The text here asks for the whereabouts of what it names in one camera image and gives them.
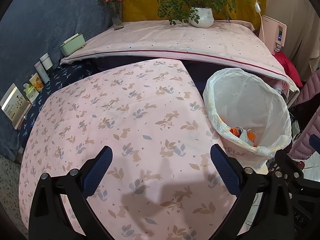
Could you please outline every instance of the book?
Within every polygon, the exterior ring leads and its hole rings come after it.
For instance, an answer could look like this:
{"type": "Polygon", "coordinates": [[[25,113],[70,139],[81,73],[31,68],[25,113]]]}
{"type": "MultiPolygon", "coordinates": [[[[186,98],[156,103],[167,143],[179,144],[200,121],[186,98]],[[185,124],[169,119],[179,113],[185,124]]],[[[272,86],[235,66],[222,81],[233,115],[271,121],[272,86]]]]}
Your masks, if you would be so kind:
{"type": "Polygon", "coordinates": [[[17,129],[21,126],[24,116],[32,104],[24,98],[13,83],[1,99],[0,106],[5,115],[11,120],[13,127],[17,129]]]}

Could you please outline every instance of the white plastic bag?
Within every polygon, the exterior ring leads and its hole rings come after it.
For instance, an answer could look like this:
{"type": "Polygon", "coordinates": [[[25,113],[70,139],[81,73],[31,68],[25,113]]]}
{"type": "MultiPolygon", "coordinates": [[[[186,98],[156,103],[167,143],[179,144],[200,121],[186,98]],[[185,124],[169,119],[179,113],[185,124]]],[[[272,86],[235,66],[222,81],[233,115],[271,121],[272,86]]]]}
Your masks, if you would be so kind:
{"type": "Polygon", "coordinates": [[[261,78],[240,68],[226,68],[209,78],[203,96],[209,120],[221,135],[227,155],[243,167],[257,171],[277,150],[290,144],[291,122],[285,101],[261,78]],[[251,129],[257,147],[233,135],[227,125],[251,129]]]}

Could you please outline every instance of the pink bedsheet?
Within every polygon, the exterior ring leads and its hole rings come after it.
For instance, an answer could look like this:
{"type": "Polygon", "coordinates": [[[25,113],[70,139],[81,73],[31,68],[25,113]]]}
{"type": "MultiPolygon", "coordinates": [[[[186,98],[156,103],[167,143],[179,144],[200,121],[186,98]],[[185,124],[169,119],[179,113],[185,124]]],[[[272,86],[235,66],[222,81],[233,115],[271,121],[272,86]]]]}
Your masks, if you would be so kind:
{"type": "Polygon", "coordinates": [[[88,40],[62,63],[90,57],[136,55],[213,62],[288,82],[281,64],[246,26],[216,21],[208,29],[168,21],[125,23],[88,40]]]}
{"type": "Polygon", "coordinates": [[[113,160],[88,202],[115,239],[209,239],[236,199],[210,160],[215,143],[222,146],[179,60],[85,78],[51,95],[35,122],[20,173],[22,219],[28,227],[42,173],[64,175],[107,145],[113,160]]]}

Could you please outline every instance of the navy blue blanket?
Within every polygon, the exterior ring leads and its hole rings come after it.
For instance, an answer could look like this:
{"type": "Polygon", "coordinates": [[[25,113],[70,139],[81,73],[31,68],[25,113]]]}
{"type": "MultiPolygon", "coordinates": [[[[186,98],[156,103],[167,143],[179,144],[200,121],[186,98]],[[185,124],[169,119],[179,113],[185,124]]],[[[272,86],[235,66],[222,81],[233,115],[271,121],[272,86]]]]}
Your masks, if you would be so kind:
{"type": "Polygon", "coordinates": [[[91,64],[91,62],[88,60],[57,69],[53,79],[45,84],[44,88],[39,92],[39,96],[33,102],[31,109],[26,115],[26,119],[18,131],[21,146],[23,148],[26,147],[30,132],[41,111],[41,108],[52,93],[98,72],[99,70],[97,67],[94,64],[91,64]]]}

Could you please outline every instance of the white cable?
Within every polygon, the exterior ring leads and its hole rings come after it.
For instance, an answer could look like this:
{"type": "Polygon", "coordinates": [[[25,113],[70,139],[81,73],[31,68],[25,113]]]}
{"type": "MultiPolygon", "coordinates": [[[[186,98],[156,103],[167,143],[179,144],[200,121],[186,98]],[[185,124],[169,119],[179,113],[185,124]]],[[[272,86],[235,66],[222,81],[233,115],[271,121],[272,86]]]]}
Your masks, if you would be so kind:
{"type": "Polygon", "coordinates": [[[254,8],[255,8],[256,12],[260,15],[260,19],[261,19],[261,29],[262,29],[263,43],[264,43],[264,31],[263,31],[263,24],[262,24],[262,16],[261,16],[261,9],[260,9],[258,0],[256,0],[256,2],[255,2],[255,4],[254,4],[254,8]]]}

